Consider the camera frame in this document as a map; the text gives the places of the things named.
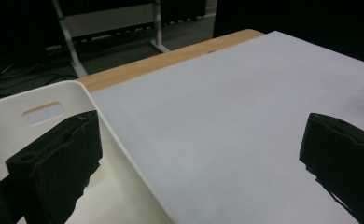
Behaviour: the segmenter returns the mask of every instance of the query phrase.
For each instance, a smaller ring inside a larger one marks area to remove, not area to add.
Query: gray floor
[[[163,26],[163,45],[180,49],[213,36],[215,16]],[[76,43],[77,54],[89,75],[160,54],[149,41],[154,29],[137,30]],[[50,63],[10,66],[0,76],[0,98],[66,79],[75,79],[66,47],[49,49]]]

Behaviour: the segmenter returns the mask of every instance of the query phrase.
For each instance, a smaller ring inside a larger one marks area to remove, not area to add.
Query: bin handle hole
[[[51,102],[45,105],[26,110],[22,113],[22,118],[30,125],[37,125],[56,119],[64,113],[63,106],[60,102]]]

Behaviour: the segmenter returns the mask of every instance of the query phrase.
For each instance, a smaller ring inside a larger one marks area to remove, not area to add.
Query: white container
[[[67,223],[172,223],[88,91],[77,81],[0,100],[0,179],[7,176],[5,160],[62,120],[90,110],[98,112],[104,156]]]

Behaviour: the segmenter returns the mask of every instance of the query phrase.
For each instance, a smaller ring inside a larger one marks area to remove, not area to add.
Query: white tabletop
[[[364,62],[273,32],[92,97],[176,223],[357,223],[299,152],[312,112],[364,130]]]

